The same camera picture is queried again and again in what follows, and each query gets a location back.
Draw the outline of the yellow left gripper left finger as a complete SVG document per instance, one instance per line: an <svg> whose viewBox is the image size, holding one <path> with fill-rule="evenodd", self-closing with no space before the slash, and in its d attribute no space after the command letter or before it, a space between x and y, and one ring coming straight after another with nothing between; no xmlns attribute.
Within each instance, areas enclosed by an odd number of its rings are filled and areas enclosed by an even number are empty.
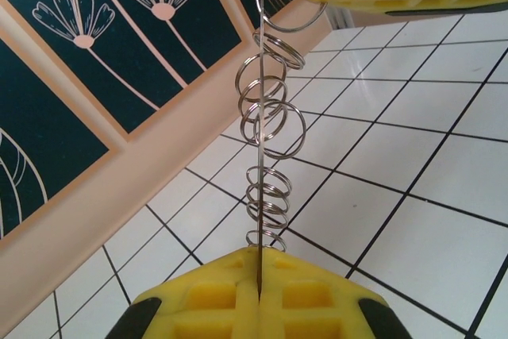
<svg viewBox="0 0 508 339"><path fill-rule="evenodd" d="M238 249L138 295L108 338L258 338L258 251Z"/></svg>

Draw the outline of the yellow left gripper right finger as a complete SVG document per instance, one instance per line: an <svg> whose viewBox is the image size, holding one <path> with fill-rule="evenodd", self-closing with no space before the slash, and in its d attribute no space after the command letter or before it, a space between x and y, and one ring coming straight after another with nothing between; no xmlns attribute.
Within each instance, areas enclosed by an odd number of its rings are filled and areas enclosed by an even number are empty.
<svg viewBox="0 0 508 339"><path fill-rule="evenodd" d="M260 338L400 338L379 294L295 256L266 248Z"/></svg>

